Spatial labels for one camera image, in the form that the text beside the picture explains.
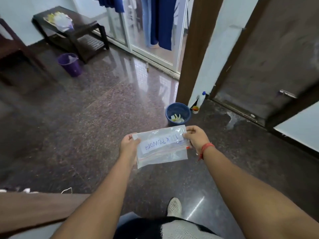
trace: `dark wooden table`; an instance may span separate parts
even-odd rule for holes
[[[55,12],[62,12],[68,15],[72,19],[74,29],[61,32],[43,19],[48,14]],[[75,52],[84,63],[87,63],[90,58],[104,48],[109,49],[105,29],[98,24],[97,20],[80,15],[64,7],[58,6],[38,13],[33,16],[32,23],[48,44],[62,48],[66,52]],[[50,29],[56,34],[48,36],[43,28]],[[100,31],[101,37],[93,32],[96,29]]]

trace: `brown table top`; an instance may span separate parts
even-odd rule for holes
[[[76,33],[78,31],[82,31],[83,29],[90,27],[90,26],[93,26],[94,24],[97,23],[97,21],[94,19],[88,18],[84,15],[81,15],[77,12],[71,11],[71,10],[66,9],[64,7],[61,7],[61,6],[57,6],[57,7],[51,8],[49,10],[46,10],[44,12],[40,12],[40,13],[34,15],[33,19],[38,21],[38,23],[41,26],[46,27],[54,32],[61,33],[60,31],[58,31],[58,29],[55,26],[51,25],[50,23],[48,23],[47,21],[45,21],[43,19],[48,14],[55,13],[55,12],[62,12],[64,14],[68,15],[72,19],[74,30],[68,30],[68,31],[64,32],[65,34],[72,34],[74,32]]]

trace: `brown granite floor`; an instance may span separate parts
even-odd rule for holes
[[[165,107],[178,82],[111,46],[84,66],[78,78],[56,63],[60,51],[35,48],[58,80],[48,84],[25,61],[6,65],[18,88],[0,84],[0,188],[91,193],[107,175],[118,144],[130,132],[167,125]],[[189,124],[202,127],[235,164],[269,183],[319,220],[319,162],[211,101]],[[188,160],[134,170],[122,213],[164,216],[178,197],[183,217],[224,238],[243,238],[205,165],[194,151]]]

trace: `purple trash bin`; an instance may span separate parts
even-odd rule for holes
[[[82,74],[82,68],[78,62],[78,56],[74,53],[64,53],[58,57],[58,63],[72,77],[77,77]]]

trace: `chair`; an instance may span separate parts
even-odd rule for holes
[[[24,56],[26,56],[29,61],[33,61],[40,69],[42,69],[50,78],[50,80],[55,80],[53,76],[47,71],[42,62],[35,56],[33,52],[28,49],[28,47],[22,42],[22,40],[15,34],[15,32],[2,18],[0,18],[0,25],[2,25],[2,27],[4,27],[5,30],[13,38],[13,40],[6,39],[0,34],[0,59],[21,50]],[[1,74],[0,80],[6,85],[12,86],[11,82]]]

